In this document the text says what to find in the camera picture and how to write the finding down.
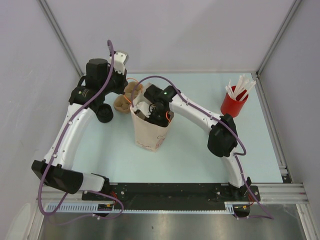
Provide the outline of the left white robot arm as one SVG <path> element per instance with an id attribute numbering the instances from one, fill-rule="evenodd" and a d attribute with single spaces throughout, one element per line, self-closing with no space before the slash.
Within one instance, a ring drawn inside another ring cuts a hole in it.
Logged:
<path id="1" fill-rule="evenodd" d="M 75 194 L 78 191 L 93 191 L 100 200 L 110 196 L 108 179 L 93 173 L 74 171 L 76 151 L 83 134 L 93 117 L 102 123 L 112 120 L 113 112 L 106 104 L 109 93 L 123 94 L 128 82 L 126 56 L 118 53 L 114 59 L 93 58 L 86 64 L 86 75 L 71 92 L 69 106 L 63 125 L 52 147 L 42 161 L 35 160 L 31 169 L 43 180 L 44 185 Z"/>

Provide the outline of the beige paper takeout bag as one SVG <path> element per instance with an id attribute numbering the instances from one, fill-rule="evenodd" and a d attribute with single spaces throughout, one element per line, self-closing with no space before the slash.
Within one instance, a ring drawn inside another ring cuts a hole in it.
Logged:
<path id="1" fill-rule="evenodd" d="M 137 81 L 132 82 L 137 83 L 137 85 L 134 87 L 134 90 L 139 85 L 143 85 L 141 83 L 139 84 Z M 142 101 L 150 104 L 149 108 L 151 111 L 151 102 L 144 97 L 144 93 L 147 87 L 150 85 L 152 84 L 148 83 L 147 85 L 143 85 L 142 92 L 139 93 L 135 98 L 134 93 L 131 93 L 130 114 L 133 121 L 135 144 L 148 151 L 156 152 L 166 139 L 167 133 L 171 127 L 171 122 L 174 119 L 174 113 L 170 110 L 166 113 L 166 117 L 169 121 L 168 126 L 158 126 L 149 123 L 148 118 L 141 119 L 138 115 L 134 114 L 134 112 L 131 110 L 131 107 L 134 107 L 137 103 Z"/>

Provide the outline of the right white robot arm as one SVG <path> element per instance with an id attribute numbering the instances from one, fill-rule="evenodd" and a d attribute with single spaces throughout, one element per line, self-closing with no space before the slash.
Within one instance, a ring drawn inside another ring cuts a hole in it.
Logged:
<path id="1" fill-rule="evenodd" d="M 207 148 L 209 151 L 224 159 L 224 165 L 228 172 L 228 183 L 232 186 L 230 188 L 231 196 L 237 201 L 242 201 L 248 196 L 249 189 L 242 180 L 234 157 L 238 145 L 236 139 L 238 134 L 231 115 L 210 112 L 171 85 L 161 89 L 151 84 L 146 88 L 143 97 L 154 105 L 150 118 L 156 123 L 165 118 L 166 113 L 173 112 L 203 129 L 208 134 Z"/>

